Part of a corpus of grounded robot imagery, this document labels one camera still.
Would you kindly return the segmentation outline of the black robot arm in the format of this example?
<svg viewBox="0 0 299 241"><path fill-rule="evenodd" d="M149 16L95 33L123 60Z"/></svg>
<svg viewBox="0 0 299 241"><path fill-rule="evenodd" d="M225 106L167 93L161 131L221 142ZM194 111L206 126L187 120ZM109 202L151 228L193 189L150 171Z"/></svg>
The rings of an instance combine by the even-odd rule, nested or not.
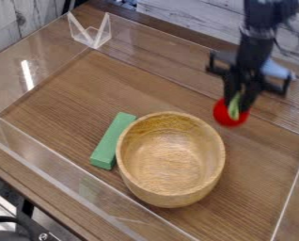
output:
<svg viewBox="0 0 299 241"><path fill-rule="evenodd" d="M298 38L290 24L297 16L299 0L245 0L245 21L241 43L236 52L212 51L206 70L220 75L225 83L225 110L237 120L249 113L260 95L273 92L285 96L296 73L272 57L274 47L284 55L294 55L278 43L282 25Z"/></svg>

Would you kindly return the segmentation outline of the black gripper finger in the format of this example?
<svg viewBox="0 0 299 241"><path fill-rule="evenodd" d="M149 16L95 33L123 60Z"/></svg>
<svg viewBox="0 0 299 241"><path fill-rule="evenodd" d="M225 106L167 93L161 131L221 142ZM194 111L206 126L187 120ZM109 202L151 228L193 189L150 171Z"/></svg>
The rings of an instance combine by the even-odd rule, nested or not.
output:
<svg viewBox="0 0 299 241"><path fill-rule="evenodd" d="M242 83L237 75L228 73L224 77L225 80L225 105L240 104L242 97Z"/></svg>
<svg viewBox="0 0 299 241"><path fill-rule="evenodd" d="M262 91L264 91L264 87L260 82L253 81L246 84L246 90L241 97L241 105L240 105L242 113L250 110Z"/></svg>

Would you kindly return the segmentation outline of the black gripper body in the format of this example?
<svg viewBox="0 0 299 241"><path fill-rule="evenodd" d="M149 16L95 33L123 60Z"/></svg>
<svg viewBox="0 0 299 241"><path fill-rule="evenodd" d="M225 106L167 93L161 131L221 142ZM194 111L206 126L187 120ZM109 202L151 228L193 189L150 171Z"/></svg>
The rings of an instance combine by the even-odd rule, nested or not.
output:
<svg viewBox="0 0 299 241"><path fill-rule="evenodd" d="M237 66L236 52L212 51L206 71L222 78L228 73L236 74L242 85L246 85L254 77L260 77L264 90L281 96L288 95L290 82L293 81L293 71L272 58L260 71L241 69Z"/></svg>

